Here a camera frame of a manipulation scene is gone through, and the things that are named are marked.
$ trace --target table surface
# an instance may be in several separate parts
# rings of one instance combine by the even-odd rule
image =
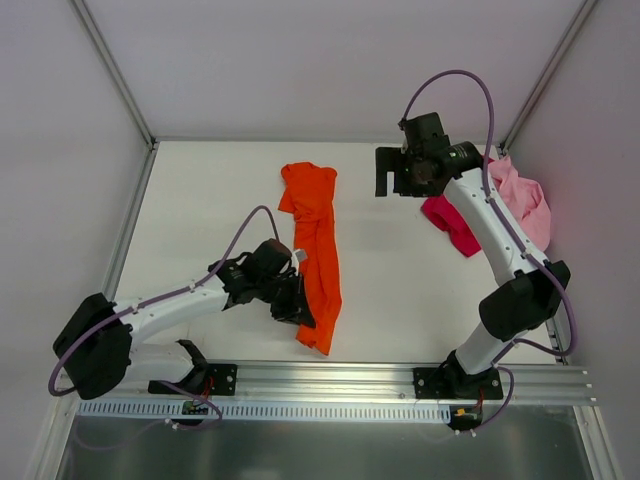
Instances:
[[[259,301],[178,325],[149,341],[187,338],[207,358],[224,360],[442,361],[478,324],[478,304],[496,288],[493,275],[484,254],[464,258],[429,223],[419,209],[424,200],[374,196],[376,146],[162,142],[117,298],[199,278],[259,204],[273,210],[283,243],[292,246],[293,218],[277,211],[284,191],[280,169],[311,161],[338,172],[334,209],[343,308],[329,357],[299,344],[296,327],[273,321]],[[253,251],[272,236],[263,213],[235,252]],[[527,338],[549,346],[544,327]],[[554,363],[524,346],[504,361]]]

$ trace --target folded orange cloth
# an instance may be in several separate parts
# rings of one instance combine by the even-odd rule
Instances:
[[[335,240],[333,194],[337,172],[310,162],[286,165],[282,178],[286,189],[279,210],[292,213],[296,222],[293,247],[307,260],[300,264],[309,309],[316,328],[300,326],[297,339],[329,355],[333,329],[342,308],[340,268]]]

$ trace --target orange fabric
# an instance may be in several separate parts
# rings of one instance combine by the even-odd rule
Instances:
[[[300,272],[316,328],[301,325],[296,338],[325,355],[329,355],[333,329],[342,308],[333,216],[337,176],[333,168],[316,167],[310,162],[286,165],[282,168],[286,189],[278,207],[293,214],[296,222],[293,247],[307,253]]]

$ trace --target gray floor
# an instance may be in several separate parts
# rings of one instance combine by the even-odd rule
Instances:
[[[81,418],[92,445],[129,438],[145,420]],[[570,408],[510,407],[478,432],[446,426],[223,422],[203,432],[153,427],[111,452],[69,445],[58,480],[584,480],[591,474]]]

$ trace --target wall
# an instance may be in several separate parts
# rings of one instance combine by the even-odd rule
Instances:
[[[582,0],[87,0],[158,136],[398,142],[420,84],[465,68],[504,136]],[[434,84],[454,138],[485,143],[466,78]]]
[[[144,147],[66,2],[0,5],[0,472],[22,478],[51,344],[99,290]]]
[[[629,478],[640,470],[639,52],[640,4],[600,2],[511,151],[549,197],[552,256],[573,273],[575,361]]]

